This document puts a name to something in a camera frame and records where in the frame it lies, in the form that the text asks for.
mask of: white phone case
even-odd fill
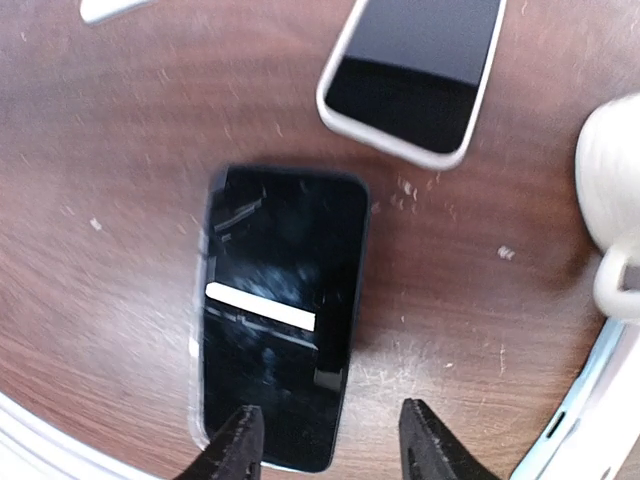
[[[640,326],[609,319],[511,480],[611,480],[640,436]]]
[[[489,73],[491,72],[491,66],[493,64],[498,37],[500,36],[506,0],[501,0],[500,2],[500,8],[498,10],[498,16],[493,30],[493,36],[491,38],[487,60],[483,69],[480,85],[478,87],[478,96],[476,97],[462,144],[458,150],[450,154],[435,153],[422,147],[418,147],[417,145],[401,140],[393,135],[389,135],[377,128],[342,115],[329,108],[325,103],[325,97],[329,90],[329,86],[333,81],[336,70],[342,61],[344,52],[368,2],[369,0],[356,1],[349,18],[347,19],[347,23],[345,24],[345,27],[342,30],[333,51],[331,52],[331,56],[329,57],[329,61],[322,72],[322,76],[320,77],[320,82],[318,83],[318,88],[316,90],[316,104],[322,121],[327,127],[337,133],[341,133],[362,143],[371,145],[383,152],[397,155],[421,167],[432,168],[435,170],[448,170],[457,166],[464,158],[467,148],[469,147],[471,135],[473,134],[473,130],[478,119],[480,105],[482,104],[484,92],[487,88],[487,82],[489,81]]]

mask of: wood grain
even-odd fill
[[[508,477],[603,322],[573,154],[596,106],[640,90],[640,9],[511,0],[468,158],[436,175],[319,121],[315,85],[350,8],[162,0],[87,27],[75,1],[0,5],[0,390],[176,474],[196,454],[187,342],[209,177],[228,162],[337,168],[377,203],[322,477],[400,478],[407,396]],[[399,177],[418,189],[402,208]],[[620,478],[639,474],[636,451]]]

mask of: white smartphone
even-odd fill
[[[332,130],[438,170],[469,145],[506,0],[357,0],[316,92]]]

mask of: mug handle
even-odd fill
[[[640,324],[640,291],[623,290],[627,266],[640,265],[640,233],[626,236],[605,254],[596,274],[596,304],[609,317]]]

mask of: white debris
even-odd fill
[[[506,349],[504,348],[504,343],[500,345],[500,376],[504,375],[505,370],[507,369],[507,365],[504,363],[504,354]]]
[[[96,217],[93,217],[89,223],[91,224],[91,226],[93,227],[93,229],[96,232],[99,232],[100,230],[102,230],[102,225],[100,224],[100,222],[98,221],[98,219]]]
[[[398,210],[404,210],[404,198],[398,199],[398,196],[395,193],[391,195],[389,203]]]
[[[507,260],[507,261],[511,261],[513,260],[513,257],[516,256],[516,252],[514,252],[513,250],[511,250],[509,247],[507,247],[506,245],[501,246],[498,249],[498,256],[503,259],[503,260]]]
[[[402,190],[407,197],[412,197],[414,202],[418,201],[418,189],[411,185],[408,180],[398,177],[398,188]]]

